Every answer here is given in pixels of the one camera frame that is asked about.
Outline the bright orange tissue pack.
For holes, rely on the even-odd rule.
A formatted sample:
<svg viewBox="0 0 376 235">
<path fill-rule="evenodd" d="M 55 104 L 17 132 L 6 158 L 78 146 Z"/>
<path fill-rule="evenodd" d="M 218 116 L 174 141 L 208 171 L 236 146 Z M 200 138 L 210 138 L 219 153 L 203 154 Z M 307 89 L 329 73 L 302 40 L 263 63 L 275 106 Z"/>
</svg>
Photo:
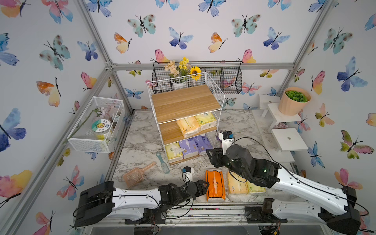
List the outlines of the bright orange tissue pack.
<svg viewBox="0 0 376 235">
<path fill-rule="evenodd" d="M 209 183 L 206 198 L 208 202 L 226 199 L 223 172 L 220 170 L 207 170 L 205 179 Z"/>
</svg>

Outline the orange-yellow tissue pack top shelf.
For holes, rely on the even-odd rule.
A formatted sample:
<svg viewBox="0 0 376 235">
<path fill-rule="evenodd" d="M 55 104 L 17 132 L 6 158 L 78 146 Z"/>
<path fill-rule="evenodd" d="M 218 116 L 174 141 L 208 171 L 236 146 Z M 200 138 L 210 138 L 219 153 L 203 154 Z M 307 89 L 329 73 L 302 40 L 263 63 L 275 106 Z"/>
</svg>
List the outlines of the orange-yellow tissue pack top shelf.
<svg viewBox="0 0 376 235">
<path fill-rule="evenodd" d="M 230 194 L 247 194 L 248 187 L 246 180 L 236 173 L 228 172 L 228 188 Z"/>
</svg>

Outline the yellow-green tissue pack top shelf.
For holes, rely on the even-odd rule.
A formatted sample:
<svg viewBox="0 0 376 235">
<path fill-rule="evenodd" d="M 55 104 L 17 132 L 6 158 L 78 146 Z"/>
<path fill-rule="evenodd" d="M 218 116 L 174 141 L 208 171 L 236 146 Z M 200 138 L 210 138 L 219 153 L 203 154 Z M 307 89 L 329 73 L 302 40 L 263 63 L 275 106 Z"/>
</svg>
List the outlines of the yellow-green tissue pack top shelf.
<svg viewBox="0 0 376 235">
<path fill-rule="evenodd" d="M 246 182 L 248 194 L 254 194 L 254 193 L 265 193 L 266 189 L 264 187 L 256 186 L 253 183 Z"/>
</svg>

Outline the pale orange tissue pack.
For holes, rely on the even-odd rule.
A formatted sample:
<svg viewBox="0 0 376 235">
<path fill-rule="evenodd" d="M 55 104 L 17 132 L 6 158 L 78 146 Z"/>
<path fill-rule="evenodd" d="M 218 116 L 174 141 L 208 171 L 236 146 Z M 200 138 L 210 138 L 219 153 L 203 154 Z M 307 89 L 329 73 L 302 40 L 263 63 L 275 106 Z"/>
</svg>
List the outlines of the pale orange tissue pack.
<svg viewBox="0 0 376 235">
<path fill-rule="evenodd" d="M 176 121 L 184 138 L 190 138 L 201 131 L 199 122 L 195 117 L 186 117 Z"/>
</svg>

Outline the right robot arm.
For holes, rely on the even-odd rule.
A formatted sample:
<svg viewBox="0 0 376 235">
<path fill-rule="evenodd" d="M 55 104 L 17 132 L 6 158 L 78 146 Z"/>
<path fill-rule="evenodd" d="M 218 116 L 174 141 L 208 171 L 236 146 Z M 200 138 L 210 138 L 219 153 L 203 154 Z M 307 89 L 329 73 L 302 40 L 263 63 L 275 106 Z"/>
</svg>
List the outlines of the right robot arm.
<svg viewBox="0 0 376 235">
<path fill-rule="evenodd" d="M 206 153 L 210 163 L 216 168 L 226 167 L 230 173 L 239 175 L 246 182 L 284 191 L 319 206 L 319 211 L 313 215 L 330 229 L 345 235 L 358 233 L 361 216 L 355 209 L 355 189 L 348 186 L 338 189 L 313 182 L 278 163 L 253 158 L 249 150 L 239 145 L 231 145 L 226 150 L 208 149 Z"/>
</svg>

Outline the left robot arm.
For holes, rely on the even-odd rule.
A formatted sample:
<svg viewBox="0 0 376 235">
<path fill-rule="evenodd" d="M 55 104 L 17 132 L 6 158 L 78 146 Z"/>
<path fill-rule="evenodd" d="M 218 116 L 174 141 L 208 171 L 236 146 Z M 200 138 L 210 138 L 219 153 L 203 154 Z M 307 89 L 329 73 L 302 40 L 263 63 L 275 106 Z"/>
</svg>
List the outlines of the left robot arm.
<svg viewBox="0 0 376 235">
<path fill-rule="evenodd" d="M 126 220 L 141 221 L 148 217 L 149 211 L 164 213 L 187 200 L 204 196 L 209 185 L 204 180 L 198 180 L 188 181 L 180 187 L 168 184 L 151 190 L 135 191 L 116 188 L 113 181 L 107 181 L 80 194 L 78 207 L 73 212 L 73 227 L 94 225 L 117 211 Z"/>
</svg>

